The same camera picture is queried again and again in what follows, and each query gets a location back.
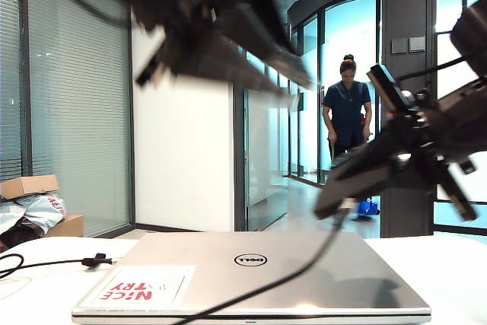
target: laptop lid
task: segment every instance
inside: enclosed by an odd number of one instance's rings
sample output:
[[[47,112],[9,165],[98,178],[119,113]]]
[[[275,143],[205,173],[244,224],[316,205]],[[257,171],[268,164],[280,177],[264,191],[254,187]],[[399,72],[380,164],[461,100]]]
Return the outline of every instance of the laptop lid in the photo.
[[[146,234],[72,311],[76,323],[175,323],[303,266],[326,232]],[[421,323],[429,306],[359,237],[309,271],[192,323]]]

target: white table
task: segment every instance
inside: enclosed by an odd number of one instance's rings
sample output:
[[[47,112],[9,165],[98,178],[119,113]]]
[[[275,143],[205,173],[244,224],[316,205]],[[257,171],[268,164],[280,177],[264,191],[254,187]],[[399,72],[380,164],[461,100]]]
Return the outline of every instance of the white table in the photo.
[[[430,324],[487,324],[487,245],[452,235],[366,241],[431,306]],[[136,242],[47,237],[2,255],[20,253],[24,264],[81,259],[99,252],[121,257]],[[109,268],[103,264],[92,270],[69,263],[22,269],[0,279],[2,324],[72,324],[72,307]]]

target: woman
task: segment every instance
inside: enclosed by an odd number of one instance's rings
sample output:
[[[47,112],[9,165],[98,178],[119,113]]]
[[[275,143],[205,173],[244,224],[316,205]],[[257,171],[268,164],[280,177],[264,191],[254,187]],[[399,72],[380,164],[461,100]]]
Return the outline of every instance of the woman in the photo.
[[[323,99],[323,118],[332,159],[363,144],[371,136],[371,96],[365,83],[354,80],[356,70],[353,55],[346,55],[340,65],[342,80],[329,87]],[[361,114],[362,106],[365,118]]]

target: light switch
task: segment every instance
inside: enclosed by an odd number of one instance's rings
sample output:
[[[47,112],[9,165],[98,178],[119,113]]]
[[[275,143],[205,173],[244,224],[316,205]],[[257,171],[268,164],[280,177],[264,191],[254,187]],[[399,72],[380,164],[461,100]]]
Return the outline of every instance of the light switch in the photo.
[[[407,38],[393,38],[390,42],[391,53],[407,53],[408,39]]]
[[[417,53],[418,51],[426,51],[426,37],[410,37],[409,51]]]

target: cardboard box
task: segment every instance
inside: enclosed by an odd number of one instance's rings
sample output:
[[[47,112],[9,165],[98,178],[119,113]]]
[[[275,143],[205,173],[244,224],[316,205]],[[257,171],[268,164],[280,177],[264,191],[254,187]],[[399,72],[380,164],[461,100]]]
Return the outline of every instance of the cardboard box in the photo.
[[[19,177],[0,183],[0,195],[13,199],[34,193],[52,192],[58,188],[58,180],[54,174]]]
[[[67,215],[64,220],[50,228],[43,237],[53,236],[83,237],[83,216]]]

